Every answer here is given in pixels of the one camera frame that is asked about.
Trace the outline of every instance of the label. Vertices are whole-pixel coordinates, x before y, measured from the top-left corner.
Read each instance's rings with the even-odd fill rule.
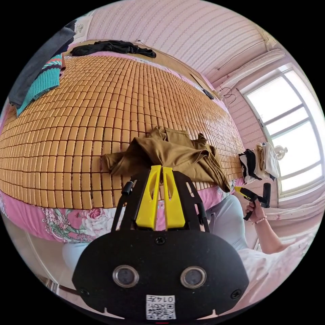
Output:
[[[146,316],[148,320],[176,319],[175,296],[146,295]]]

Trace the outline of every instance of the leg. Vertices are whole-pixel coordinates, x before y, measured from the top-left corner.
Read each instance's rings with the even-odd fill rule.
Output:
[[[210,232],[233,246],[237,251],[248,248],[245,238],[244,214],[239,200],[230,195],[207,210],[211,219]]]
[[[67,267],[74,272],[75,267],[77,266],[77,263],[79,261],[79,258],[82,254],[82,252],[85,250],[85,248],[88,246],[88,244],[64,244],[62,249],[62,255],[65,264]]]

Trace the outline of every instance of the brown garment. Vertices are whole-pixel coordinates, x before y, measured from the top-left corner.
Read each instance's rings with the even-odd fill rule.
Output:
[[[260,170],[263,171],[263,164],[264,164],[264,149],[263,145],[261,143],[256,144],[256,152],[257,152],[257,158],[259,160],[259,167]]]
[[[196,182],[216,183],[230,192],[218,153],[200,133],[190,140],[186,131],[155,127],[148,137],[134,138],[125,152],[105,154],[112,175],[131,177],[153,165],[171,167]]]

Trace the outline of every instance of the mat tile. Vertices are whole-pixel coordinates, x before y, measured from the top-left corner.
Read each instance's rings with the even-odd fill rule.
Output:
[[[127,181],[107,172],[104,153],[159,125],[203,133],[215,146],[228,180],[241,177],[241,140],[231,117],[175,75],[116,57],[66,61],[60,86],[16,117],[0,135],[0,190],[50,208],[115,207]],[[198,190],[214,184],[195,183]]]

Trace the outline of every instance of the pink floral bedsheet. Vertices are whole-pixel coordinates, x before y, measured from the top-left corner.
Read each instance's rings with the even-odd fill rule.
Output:
[[[224,193],[218,186],[198,192],[207,210],[233,193],[234,186],[241,186],[243,183],[243,178],[232,181],[230,193]],[[24,203],[0,191],[0,210],[16,226],[36,237],[65,243],[89,243],[111,231],[116,208],[43,208]],[[164,229],[164,202],[160,201],[157,207],[156,230]]]

